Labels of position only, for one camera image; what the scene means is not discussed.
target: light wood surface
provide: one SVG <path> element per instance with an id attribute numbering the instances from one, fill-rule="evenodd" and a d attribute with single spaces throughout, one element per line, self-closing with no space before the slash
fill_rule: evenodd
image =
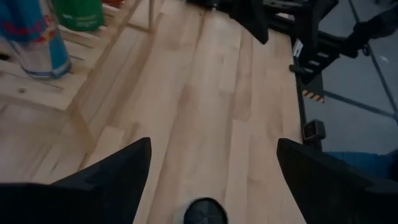
<path id="1" fill-rule="evenodd" d="M 98 95 L 85 97 L 91 132 L 106 123 L 94 153 L 37 145 L 13 154 L 18 166 L 1 147 L 0 180 L 18 180 L 5 170 L 19 167 L 21 179 L 49 183 L 149 136 L 152 160 L 135 224 L 181 223 L 198 197 L 217 199 L 230 223 L 305 223 L 276 158 L 279 138 L 300 141 L 289 37 L 270 30 L 261 45 L 226 14 L 154 3 L 153 33 L 126 28 L 111 51 L 125 62 L 110 57 L 102 68 L 116 78 L 95 80 L 115 83 L 105 90 L 112 97 L 97 87 Z M 0 105 L 0 116 L 6 112 Z M 18 146 L 0 136 L 2 144 Z"/>

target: hardwood floor plank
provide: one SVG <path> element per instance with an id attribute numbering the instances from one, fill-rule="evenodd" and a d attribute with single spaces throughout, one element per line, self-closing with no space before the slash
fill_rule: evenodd
<path id="1" fill-rule="evenodd" d="M 220 91 L 234 93 L 239 60 L 239 50 L 241 47 L 242 28 L 239 24 L 224 14 L 217 15 L 217 32 L 220 39 L 217 44 L 221 47 L 220 55 Z"/>
<path id="2" fill-rule="evenodd" d="M 46 155 L 36 173 L 32 177 L 32 182 L 41 184 L 51 184 L 49 179 L 53 169 L 57 165 L 58 158 L 61 156 L 63 147 L 56 144 L 51 147 L 49 153 Z"/>
<path id="3" fill-rule="evenodd" d="M 22 141 L 17 136 L 2 135 L 0 139 L 0 182 L 18 182 L 29 181 L 21 175 L 21 169 L 25 166 L 31 166 L 32 153 L 27 150 L 31 146 L 33 153 L 38 152 L 36 146 L 32 146 L 34 141 L 26 139 Z"/>
<path id="4" fill-rule="evenodd" d="M 165 162 L 160 173 L 155 198 L 150 210 L 148 224 L 173 223 L 174 216 L 181 210 L 177 207 L 177 199 L 181 190 L 184 164 L 190 154 L 196 153 L 199 142 L 200 122 L 192 119 L 196 108 L 186 106 L 189 90 L 184 88 L 178 104 L 178 114 L 170 135 Z"/>
<path id="5" fill-rule="evenodd" d="M 253 36 L 242 30 L 236 88 L 234 92 L 233 119 L 248 121 L 251 114 Z"/>
<path id="6" fill-rule="evenodd" d="M 61 154 L 46 182 L 52 183 L 79 171 L 85 151 L 79 147 L 61 146 Z"/>
<path id="7" fill-rule="evenodd" d="M 249 124 L 233 120 L 225 210 L 231 224 L 247 223 Z"/>
<path id="8" fill-rule="evenodd" d="M 19 182 L 25 180 L 26 182 L 30 182 L 47 153 L 49 153 L 51 145 L 45 142 L 40 141 L 32 141 L 29 145 L 25 154 L 25 162 L 21 162 L 21 166 L 18 167 L 16 173 L 16 179 Z"/>

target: gray floor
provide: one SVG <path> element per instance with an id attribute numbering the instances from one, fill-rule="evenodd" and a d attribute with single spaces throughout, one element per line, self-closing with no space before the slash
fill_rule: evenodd
<path id="1" fill-rule="evenodd" d="M 361 21 L 390 7 L 389 0 L 352 0 Z M 348 0 L 340 0 L 320 23 L 320 29 L 348 36 L 356 20 Z M 354 151 L 386 154 L 398 148 L 398 32 L 371 41 L 381 69 L 378 74 L 371 57 L 360 53 L 356 59 L 342 56 L 323 72 L 325 103 L 304 100 L 307 121 L 325 123 L 324 151 Z"/>

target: energy drink can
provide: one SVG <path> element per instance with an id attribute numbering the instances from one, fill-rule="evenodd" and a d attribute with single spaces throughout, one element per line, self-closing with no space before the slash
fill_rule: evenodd
<path id="1" fill-rule="evenodd" d="M 0 34 L 35 78 L 60 78 L 71 63 L 46 0 L 1 0 Z"/>

